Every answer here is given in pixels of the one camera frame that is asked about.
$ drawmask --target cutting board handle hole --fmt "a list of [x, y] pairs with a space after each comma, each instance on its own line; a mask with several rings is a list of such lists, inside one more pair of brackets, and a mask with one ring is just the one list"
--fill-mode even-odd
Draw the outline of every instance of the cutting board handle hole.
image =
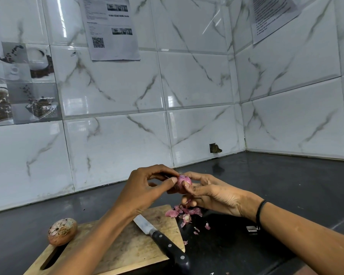
[[51, 266], [54, 265], [54, 263], [57, 261], [57, 259], [60, 257], [60, 255], [62, 254], [62, 252], [65, 250], [66, 246], [68, 245], [68, 243], [61, 245], [61, 246], [57, 246], [55, 247], [55, 249], [52, 251], [52, 253], [50, 254], [50, 256], [45, 260], [45, 262], [42, 264], [41, 266], [41, 270], [45, 270], [47, 268], [50, 268]]

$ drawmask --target knife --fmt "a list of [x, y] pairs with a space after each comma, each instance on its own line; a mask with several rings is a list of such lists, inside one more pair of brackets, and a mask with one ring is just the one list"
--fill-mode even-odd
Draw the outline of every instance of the knife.
[[134, 218], [134, 222], [146, 234], [150, 235], [159, 249], [180, 269], [182, 274], [189, 274], [190, 262], [188, 256], [179, 249], [167, 236], [158, 231], [148, 220], [142, 215]]

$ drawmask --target qr code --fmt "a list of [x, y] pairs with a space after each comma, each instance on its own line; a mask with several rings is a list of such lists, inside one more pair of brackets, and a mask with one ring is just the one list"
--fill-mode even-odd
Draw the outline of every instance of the qr code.
[[103, 38], [92, 38], [92, 40], [93, 40], [94, 48], [105, 48], [105, 43], [103, 42]]

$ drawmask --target person's left hand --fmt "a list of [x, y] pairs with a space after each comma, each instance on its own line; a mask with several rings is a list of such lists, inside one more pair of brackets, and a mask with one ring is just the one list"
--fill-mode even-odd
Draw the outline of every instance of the person's left hand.
[[[172, 176], [169, 179], [161, 174]], [[179, 173], [165, 165], [138, 168], [131, 172], [124, 189], [121, 191], [114, 207], [130, 211], [131, 217], [142, 213], [165, 191], [174, 187]], [[148, 182], [149, 179], [163, 181], [160, 185]]]

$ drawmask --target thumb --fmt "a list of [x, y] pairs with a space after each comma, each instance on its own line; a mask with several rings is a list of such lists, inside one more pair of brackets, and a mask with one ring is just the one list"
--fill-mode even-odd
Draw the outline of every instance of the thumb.
[[177, 177], [170, 177], [169, 179], [164, 180], [160, 185], [153, 187], [153, 190], [158, 196], [160, 196], [163, 194], [163, 192], [170, 190], [176, 182]]
[[193, 196], [211, 196], [213, 194], [213, 187], [216, 185], [190, 185], [186, 181], [183, 182], [186, 191]]

